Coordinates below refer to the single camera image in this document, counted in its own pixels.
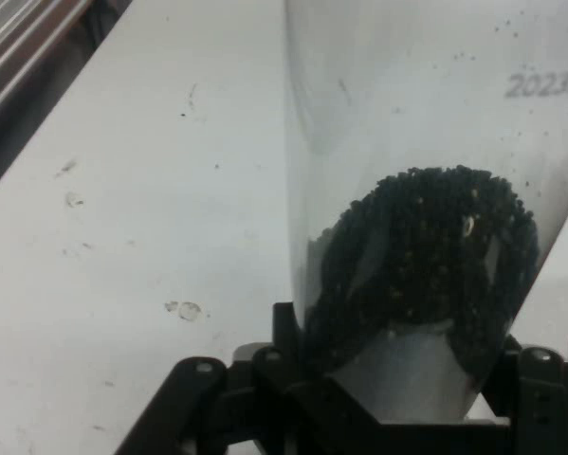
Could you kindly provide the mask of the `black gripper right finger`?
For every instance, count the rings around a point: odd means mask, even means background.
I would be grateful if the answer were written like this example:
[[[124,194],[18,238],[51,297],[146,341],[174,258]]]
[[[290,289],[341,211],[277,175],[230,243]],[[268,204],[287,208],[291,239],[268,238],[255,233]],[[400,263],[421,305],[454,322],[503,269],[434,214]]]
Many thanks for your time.
[[[557,352],[506,337],[479,394],[508,423],[479,429],[477,454],[568,454],[568,362]]]

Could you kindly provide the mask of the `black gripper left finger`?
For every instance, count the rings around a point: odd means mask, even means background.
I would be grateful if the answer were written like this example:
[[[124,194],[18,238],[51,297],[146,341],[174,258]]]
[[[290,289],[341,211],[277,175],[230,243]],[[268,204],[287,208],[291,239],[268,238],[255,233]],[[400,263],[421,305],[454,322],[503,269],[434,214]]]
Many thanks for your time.
[[[330,379],[305,375],[293,355],[296,327],[289,302],[273,306],[273,342],[230,366],[208,357],[179,361],[120,444],[119,454],[225,454],[255,443],[283,454],[382,454],[393,442]]]

